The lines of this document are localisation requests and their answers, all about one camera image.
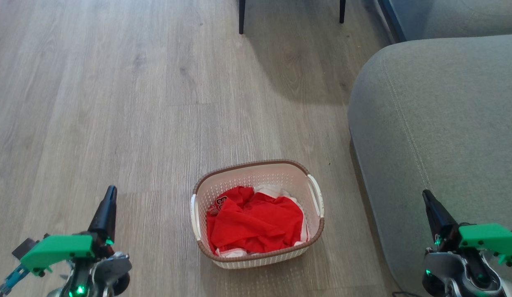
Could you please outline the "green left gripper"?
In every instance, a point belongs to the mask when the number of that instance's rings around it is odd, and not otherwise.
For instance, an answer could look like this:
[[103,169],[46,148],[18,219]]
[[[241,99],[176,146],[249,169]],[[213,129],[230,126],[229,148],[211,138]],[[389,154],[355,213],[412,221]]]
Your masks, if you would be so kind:
[[105,257],[103,250],[115,242],[117,197],[118,189],[110,185],[88,228],[88,232],[95,235],[50,235],[26,252],[21,264],[38,274],[46,269],[51,272],[50,266],[62,261],[94,261]]

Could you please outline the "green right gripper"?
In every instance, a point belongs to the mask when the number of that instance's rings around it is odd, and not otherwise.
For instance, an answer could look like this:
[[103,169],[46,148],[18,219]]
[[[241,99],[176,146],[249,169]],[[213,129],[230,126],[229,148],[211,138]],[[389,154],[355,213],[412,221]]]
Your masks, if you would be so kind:
[[431,235],[437,250],[474,248],[498,254],[498,263],[512,267],[512,231],[501,224],[467,224],[460,226],[430,190],[422,197]]

